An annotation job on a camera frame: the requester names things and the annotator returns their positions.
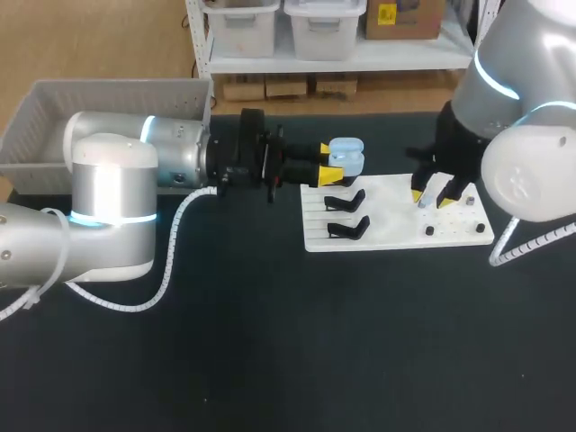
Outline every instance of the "white board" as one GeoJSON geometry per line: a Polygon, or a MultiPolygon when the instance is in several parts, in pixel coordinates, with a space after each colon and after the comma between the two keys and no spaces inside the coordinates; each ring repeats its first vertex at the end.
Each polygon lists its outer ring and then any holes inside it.
{"type": "Polygon", "coordinates": [[[348,188],[303,185],[301,202],[306,250],[346,252],[489,245],[494,241],[494,232],[474,184],[466,188],[460,202],[436,208],[436,196],[451,178],[445,174],[432,177],[424,198],[431,204],[425,209],[412,201],[410,174],[360,176],[348,188]],[[360,189],[365,190],[366,198],[355,213],[327,211],[325,196],[350,201],[360,189]],[[474,198],[474,205],[466,205],[470,196],[474,198]],[[361,239],[329,238],[328,223],[355,227],[366,215],[371,223],[361,239]],[[480,223],[485,225],[482,233],[476,232],[480,223]],[[434,227],[433,236],[426,235],[428,226],[434,227]]]}

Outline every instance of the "white storage box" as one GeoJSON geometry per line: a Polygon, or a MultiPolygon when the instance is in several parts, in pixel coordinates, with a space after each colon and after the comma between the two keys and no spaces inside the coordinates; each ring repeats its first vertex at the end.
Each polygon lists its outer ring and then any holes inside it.
{"type": "Polygon", "coordinates": [[[222,56],[257,58],[274,55],[276,11],[280,8],[280,0],[262,0],[261,4],[257,7],[203,5],[214,44],[218,45],[222,56]]]}
{"type": "Polygon", "coordinates": [[[354,53],[366,0],[285,0],[284,11],[292,17],[296,58],[344,60],[354,53]]]}

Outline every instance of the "black table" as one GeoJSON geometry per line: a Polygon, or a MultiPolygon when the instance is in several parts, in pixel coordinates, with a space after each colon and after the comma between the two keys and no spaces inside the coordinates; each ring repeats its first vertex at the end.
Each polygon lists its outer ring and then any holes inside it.
{"type": "MultiPolygon", "coordinates": [[[[412,171],[403,149],[434,131],[431,114],[279,121],[289,140],[363,139],[368,175],[412,171]]],[[[215,118],[212,128],[232,134],[235,124],[215,118]]],[[[501,233],[508,216],[482,197],[501,233]]],[[[159,200],[150,274],[86,288],[149,299],[180,200],[159,200]]],[[[514,241],[558,225],[521,225],[514,241]]],[[[3,431],[576,427],[573,239],[500,269],[490,247],[309,254],[290,186],[274,207],[263,191],[202,198],[178,238],[173,281],[152,310],[105,310],[59,286],[0,323],[3,431]]],[[[12,298],[3,292],[0,306],[12,298]]]]}

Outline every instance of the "floor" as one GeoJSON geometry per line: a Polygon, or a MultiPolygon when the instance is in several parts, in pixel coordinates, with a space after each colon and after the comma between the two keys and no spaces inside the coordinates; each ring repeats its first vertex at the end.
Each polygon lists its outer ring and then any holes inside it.
{"type": "MultiPolygon", "coordinates": [[[[184,0],[0,0],[0,131],[31,84],[42,78],[189,77],[184,0]]],[[[437,111],[457,74],[412,72],[360,77],[353,101],[304,99],[226,103],[214,114],[262,107],[268,114],[437,111]]],[[[10,186],[0,178],[0,200],[10,186]]]]}

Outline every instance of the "cardboard box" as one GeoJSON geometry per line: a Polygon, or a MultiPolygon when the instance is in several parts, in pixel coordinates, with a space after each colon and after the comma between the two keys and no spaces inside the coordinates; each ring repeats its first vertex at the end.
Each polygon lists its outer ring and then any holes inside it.
{"type": "Polygon", "coordinates": [[[305,74],[266,75],[266,97],[300,97],[308,93],[305,74]]]}
{"type": "Polygon", "coordinates": [[[335,96],[352,99],[356,94],[358,76],[350,73],[316,75],[316,93],[321,96],[335,96]]]}
{"type": "Polygon", "coordinates": [[[367,39],[436,39],[446,0],[368,0],[367,39]]]}
{"type": "Polygon", "coordinates": [[[224,99],[227,101],[263,101],[265,95],[264,76],[227,76],[222,89],[224,92],[224,99]]]}

